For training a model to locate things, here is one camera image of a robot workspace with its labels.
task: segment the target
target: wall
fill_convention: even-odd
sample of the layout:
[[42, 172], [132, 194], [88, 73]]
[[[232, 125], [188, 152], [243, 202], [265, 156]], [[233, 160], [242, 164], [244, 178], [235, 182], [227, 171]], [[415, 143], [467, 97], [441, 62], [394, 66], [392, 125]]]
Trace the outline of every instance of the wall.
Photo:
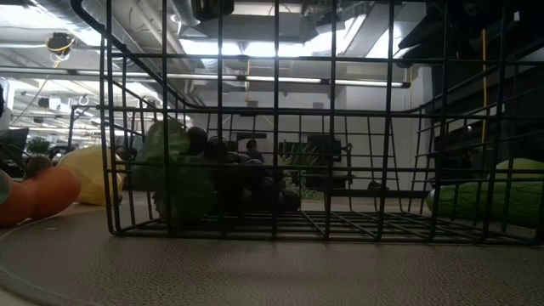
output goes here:
[[[432, 89], [429, 86], [430, 84], [430, 69], [429, 68], [420, 68], [418, 77], [413, 81], [412, 87], [410, 89], [393, 89], [392, 91], [392, 111], [404, 111], [415, 108], [422, 104], [424, 101], [431, 99]], [[224, 96], [225, 105], [243, 105], [245, 94], [244, 93], [229, 93]], [[271, 106], [270, 104], [265, 104], [266, 101], [273, 101], [273, 93], [252, 93], [252, 99], [259, 100], [259, 106]], [[338, 109], [347, 109], [347, 110], [368, 110], [368, 111], [385, 111], [385, 101], [386, 101], [386, 88], [344, 88], [342, 89], [336, 98], [336, 107]], [[282, 107], [308, 107], [310, 108], [313, 102], [325, 102], [326, 108], [328, 108], [329, 100], [326, 94], [323, 93], [289, 93], [287, 96], [283, 94], [280, 95], [280, 106]], [[268, 131], [268, 139], [271, 142], [273, 139], [273, 120], [272, 116], [257, 116], [255, 121], [256, 130], [266, 130]], [[280, 116], [279, 119], [279, 130], [280, 131], [299, 131], [298, 127], [298, 116]], [[382, 156], [383, 155], [383, 136], [374, 135], [371, 136], [371, 146], [369, 145], [369, 136], [368, 135], [349, 135], [346, 139], [345, 137], [345, 121], [344, 117], [335, 117], [335, 132], [338, 133], [335, 137], [340, 139], [342, 147], [346, 143], [351, 143], [353, 146], [352, 155], [373, 155]], [[370, 123], [370, 132], [371, 133], [380, 133], [384, 134], [385, 132], [385, 120], [384, 118], [370, 118], [366, 117], [357, 117], [351, 116], [348, 117], [348, 132], [349, 133], [369, 133], [368, 124]], [[217, 126], [217, 117], [211, 117], [211, 126]], [[222, 119], [223, 128], [230, 127], [230, 117], [224, 116]], [[207, 116], [200, 115], [194, 116], [194, 123], [197, 126], [205, 127], [207, 125]], [[397, 167], [414, 167], [415, 165], [415, 155], [417, 154], [417, 130], [419, 121], [416, 118], [393, 118], [393, 139], [394, 139], [394, 149], [396, 155]], [[428, 126], [429, 122], [427, 120], [422, 120], [422, 128]], [[233, 129], [252, 129], [253, 118], [252, 117], [242, 117], [235, 116], [233, 121]], [[321, 119], [320, 116], [302, 116], [302, 131], [303, 131], [303, 141], [305, 141], [305, 133], [309, 132], [322, 132], [323, 127], [325, 134], [329, 132], [329, 117], [326, 116]], [[426, 153], [428, 150], [428, 139], [429, 132], [422, 133], [420, 139], [420, 148], [419, 153]], [[224, 132], [224, 137], [228, 138], [228, 132]], [[279, 133], [279, 141], [298, 141], [297, 133]], [[393, 146], [390, 142], [389, 154], [393, 155]], [[272, 162], [271, 156], [265, 156], [267, 163]], [[370, 157], [363, 156], [354, 156], [351, 159], [352, 167], [382, 167], [383, 159], [381, 157]], [[346, 158], [343, 157], [341, 162], [335, 162], [335, 166], [345, 167], [347, 166]], [[390, 158], [388, 160], [388, 167], [394, 167], [394, 159]], [[425, 168], [426, 159], [420, 157], [418, 160], [418, 167]], [[345, 174], [343, 172], [335, 172], [335, 174]], [[365, 179], [356, 179], [352, 185], [353, 189], [366, 189], [368, 184], [371, 182], [369, 179], [372, 176], [371, 172], [354, 172], [359, 178]], [[378, 172], [373, 173], [375, 180], [380, 181], [381, 174]], [[410, 190], [411, 189], [411, 180], [413, 173], [399, 173], [399, 188], [401, 190]], [[391, 179], [395, 178], [395, 173], [389, 173], [388, 177]], [[416, 179], [423, 179], [424, 173], [419, 173], [416, 176]], [[388, 182], [388, 187], [391, 190], [397, 190], [397, 185], [394, 180]], [[416, 190], [422, 190], [423, 185], [417, 183], [415, 185]]]

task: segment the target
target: wire basket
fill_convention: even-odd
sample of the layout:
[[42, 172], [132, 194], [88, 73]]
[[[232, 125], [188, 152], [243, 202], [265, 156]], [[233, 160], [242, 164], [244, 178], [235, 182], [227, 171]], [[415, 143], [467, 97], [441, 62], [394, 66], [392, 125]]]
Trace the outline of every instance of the wire basket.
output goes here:
[[[388, 5], [388, 57], [386, 59], [346, 57], [337, 52], [337, 17], [331, 17], [331, 52], [323, 56], [260, 57], [274, 65], [273, 76], [228, 75], [218, 69], [215, 75], [206, 75], [208, 80], [217, 82], [217, 105], [206, 106], [197, 103], [188, 95], [174, 90], [170, 82], [191, 79], [191, 74], [172, 73], [169, 67], [175, 61], [208, 59], [217, 60], [222, 67], [227, 60], [254, 60], [247, 55], [191, 55], [171, 54], [167, 51], [167, 31], [162, 31], [162, 52], [158, 54], [136, 54], [127, 49], [112, 35], [111, 0], [106, 1], [106, 22], [101, 25], [81, 7], [81, 0], [72, 1], [74, 10], [96, 31], [102, 33], [100, 48], [100, 78], [102, 84], [100, 105], [101, 137], [104, 152], [108, 141], [116, 143], [116, 133], [124, 134], [126, 151], [132, 148], [133, 138], [146, 140], [145, 122], [147, 114], [155, 118], [171, 118], [187, 128], [188, 117], [208, 136], [218, 136], [227, 143], [239, 140], [238, 135], [266, 134], [270, 149], [262, 154], [268, 163], [263, 165], [225, 165], [220, 162], [208, 164], [187, 164], [174, 161], [170, 156], [168, 133], [164, 133], [163, 158], [160, 162], [116, 161], [111, 158], [110, 168], [105, 166], [105, 186], [112, 186], [114, 200], [107, 197], [107, 220], [109, 231], [119, 236], [165, 236], [184, 238], [236, 239], [236, 240], [277, 240], [277, 241], [352, 241], [352, 242], [401, 242], [401, 243], [452, 243], [492, 245], [540, 245], [544, 238], [544, 198], [541, 197], [544, 172], [532, 168], [517, 169], [515, 146], [523, 139], [536, 137], [541, 131], [517, 131], [510, 128], [541, 121], [538, 116], [521, 116], [510, 110], [516, 109], [516, 101], [524, 95], [535, 93], [535, 88], [521, 92], [515, 82], [519, 79], [519, 67], [538, 66], [538, 62], [518, 61], [528, 50], [515, 53], [506, 51], [507, 32], [511, 2], [502, 5], [501, 39], [498, 59], [463, 60], [454, 59], [449, 50], [454, 44], [451, 39], [448, 10], [449, 2], [437, 2], [444, 12], [443, 55], [440, 59], [396, 59], [394, 58], [394, 1]], [[337, 11], [337, 1], [330, 1], [332, 12]], [[162, 1], [162, 28], [168, 27], [167, 0]], [[281, 39], [281, 4], [276, 0], [271, 9], [274, 18], [275, 50]], [[218, 49], [224, 45], [224, 17], [218, 14]], [[115, 71], [113, 59], [122, 59], [121, 70]], [[160, 72], [153, 71], [144, 63], [153, 60], [160, 63]], [[330, 76], [325, 78], [295, 78], [281, 76], [280, 62], [284, 60], [301, 62], [326, 62], [330, 65]], [[136, 64], [142, 72], [127, 70], [127, 62]], [[340, 86], [361, 86], [354, 80], [343, 80], [337, 75], [337, 63], [374, 63], [387, 67], [387, 80], [383, 81], [384, 110], [355, 110], [338, 102]], [[411, 88], [414, 80], [394, 81], [393, 71], [397, 66], [432, 65], [441, 71], [441, 94], [430, 101], [421, 101], [415, 107], [396, 110], [392, 106], [396, 88]], [[458, 65], [472, 65], [484, 69], [455, 87], [449, 81], [449, 73]], [[513, 76], [507, 79], [507, 73]], [[162, 106], [151, 103], [129, 90], [127, 82], [132, 78], [145, 77], [154, 86], [161, 88], [164, 101]], [[459, 111], [451, 107], [449, 99], [467, 85], [481, 82], [488, 76], [496, 77], [496, 100], [479, 104], [468, 110]], [[266, 82], [274, 88], [272, 107], [230, 106], [224, 103], [224, 82]], [[313, 83], [329, 88], [330, 105], [326, 108], [294, 108], [280, 105], [283, 83]], [[114, 103], [114, 88], [122, 90], [122, 102]], [[139, 104], [127, 106], [127, 96], [134, 97]], [[122, 114], [122, 124], [114, 118]], [[167, 120], [162, 128], [168, 129]], [[461, 140], [471, 134], [482, 132], [482, 139], [472, 144], [461, 142], [455, 145], [455, 137]], [[311, 165], [282, 164], [282, 158], [289, 155], [303, 155], [289, 147], [303, 145], [308, 139], [318, 139], [320, 148], [309, 153], [317, 156], [319, 162]], [[461, 166], [452, 166], [452, 156], [460, 159]], [[504, 162], [505, 167], [495, 167]], [[121, 164], [126, 170], [118, 170]], [[176, 186], [176, 171], [186, 167], [199, 171], [212, 169], [225, 173], [230, 167], [265, 169], [273, 179], [275, 193], [272, 203], [280, 201], [280, 192], [286, 187], [285, 177], [290, 184], [319, 192], [312, 201], [302, 201], [301, 209], [286, 211], [272, 205], [268, 209], [248, 207], [242, 212], [230, 213], [224, 203], [218, 201], [218, 209], [205, 213], [190, 226], [180, 229], [175, 223], [176, 208], [166, 205], [160, 214], [153, 204], [156, 190], [136, 191], [133, 186], [135, 167], [156, 167], [163, 173], [165, 184], [161, 194], [170, 203]], [[117, 173], [127, 175], [127, 190], [121, 202], [121, 190], [117, 184], [109, 184]], [[530, 185], [534, 195], [519, 198], [518, 189]], [[199, 206], [201, 203], [185, 203]], [[531, 206], [530, 224], [518, 222], [520, 207]]]

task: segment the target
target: gray countertop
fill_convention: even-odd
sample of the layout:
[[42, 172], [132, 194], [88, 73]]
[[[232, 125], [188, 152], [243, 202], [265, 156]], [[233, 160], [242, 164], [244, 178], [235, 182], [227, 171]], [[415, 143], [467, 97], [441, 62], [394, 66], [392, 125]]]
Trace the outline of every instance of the gray countertop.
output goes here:
[[0, 285], [44, 305], [537, 305], [541, 249], [116, 238], [105, 214], [0, 239]]

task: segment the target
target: yellow cable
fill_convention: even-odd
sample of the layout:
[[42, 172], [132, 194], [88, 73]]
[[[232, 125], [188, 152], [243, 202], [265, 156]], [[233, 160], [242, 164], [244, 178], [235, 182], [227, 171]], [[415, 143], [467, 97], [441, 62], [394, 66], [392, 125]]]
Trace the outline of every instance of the yellow cable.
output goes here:
[[57, 59], [57, 61], [54, 62], [54, 65], [53, 65], [53, 68], [57, 68], [60, 64], [60, 62], [62, 61], [62, 56], [65, 54], [65, 50], [62, 50], [62, 54], [60, 55], [60, 57]]
[[[487, 36], [485, 35], [485, 29], [482, 30], [482, 59], [487, 59]], [[487, 65], [484, 63], [484, 71], [487, 70]], [[487, 107], [487, 76], [484, 76], [484, 107]], [[482, 126], [482, 144], [485, 142], [485, 134], [487, 128], [487, 121], [483, 120]]]
[[72, 38], [72, 39], [71, 39], [71, 42], [68, 43], [67, 45], [65, 45], [64, 47], [62, 47], [62, 48], [55, 48], [55, 49], [49, 48], [49, 47], [48, 47], [48, 50], [51, 51], [51, 52], [65, 51], [66, 49], [68, 49], [69, 47], [71, 47], [71, 45], [73, 45], [75, 41], [76, 41], [76, 39], [75, 39], [75, 38]]

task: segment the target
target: fluorescent light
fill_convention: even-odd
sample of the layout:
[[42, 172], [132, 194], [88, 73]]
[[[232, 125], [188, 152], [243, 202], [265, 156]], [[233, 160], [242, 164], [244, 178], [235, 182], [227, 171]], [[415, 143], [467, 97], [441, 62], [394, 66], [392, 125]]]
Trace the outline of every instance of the fluorescent light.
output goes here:
[[274, 77], [273, 76], [245, 76], [247, 81], [254, 81], [254, 82], [273, 82]]
[[[384, 81], [365, 81], [365, 80], [337, 80], [337, 85], [344, 86], [365, 86], [365, 87], [387, 87], [388, 83]], [[402, 88], [404, 83], [391, 82], [392, 88]]]
[[[9, 127], [9, 129], [20, 129], [20, 128], [28, 128], [31, 131], [38, 131], [38, 132], [56, 132], [56, 133], [69, 133], [69, 128], [62, 128], [62, 127]], [[73, 128], [73, 133], [100, 133], [100, 130], [97, 128]]]
[[[21, 129], [21, 128], [28, 128], [29, 130], [36, 131], [36, 132], [54, 132], [54, 133], [69, 133], [70, 132], [69, 128], [58, 128], [58, 127], [9, 127], [9, 129], [12, 129], [12, 130]], [[72, 132], [73, 133], [100, 133], [101, 130], [99, 128], [73, 128]], [[125, 134], [125, 131], [115, 130], [114, 134], [116, 136], [122, 136]]]
[[288, 76], [280, 76], [278, 77], [279, 82], [297, 82], [297, 83], [313, 83], [313, 84], [319, 84], [321, 83], [321, 79], [317, 78], [309, 78], [309, 77], [288, 77]]
[[[402, 40], [402, 32], [399, 27], [393, 28], [393, 54], [399, 51], [399, 43]], [[386, 30], [372, 47], [367, 58], [386, 59], [389, 51], [389, 30]]]

